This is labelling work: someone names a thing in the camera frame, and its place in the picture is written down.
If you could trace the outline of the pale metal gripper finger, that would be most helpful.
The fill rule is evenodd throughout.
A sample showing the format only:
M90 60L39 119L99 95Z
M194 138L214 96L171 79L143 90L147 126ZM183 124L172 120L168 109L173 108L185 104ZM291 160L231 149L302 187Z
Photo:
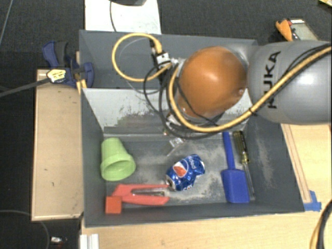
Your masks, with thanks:
M175 137L167 143L166 156L169 156L177 148L179 148L184 143L184 140L181 137Z

